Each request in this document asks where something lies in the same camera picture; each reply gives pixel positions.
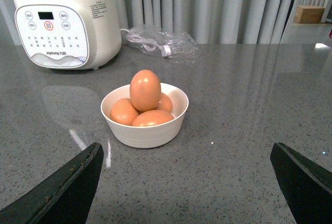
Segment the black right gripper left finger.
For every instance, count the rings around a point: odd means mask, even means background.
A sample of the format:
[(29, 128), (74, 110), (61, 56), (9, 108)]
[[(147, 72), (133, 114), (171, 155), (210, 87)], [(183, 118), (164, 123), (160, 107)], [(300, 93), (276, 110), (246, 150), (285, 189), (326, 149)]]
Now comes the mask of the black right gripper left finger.
[(92, 143), (28, 193), (1, 210), (1, 223), (86, 223), (104, 151)]

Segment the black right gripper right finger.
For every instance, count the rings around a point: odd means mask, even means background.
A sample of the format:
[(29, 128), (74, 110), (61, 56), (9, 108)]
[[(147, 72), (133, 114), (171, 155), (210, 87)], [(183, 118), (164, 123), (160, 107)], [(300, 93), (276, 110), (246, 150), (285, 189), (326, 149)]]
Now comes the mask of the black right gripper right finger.
[(274, 143), (270, 161), (297, 223), (331, 223), (331, 172), (283, 143)]

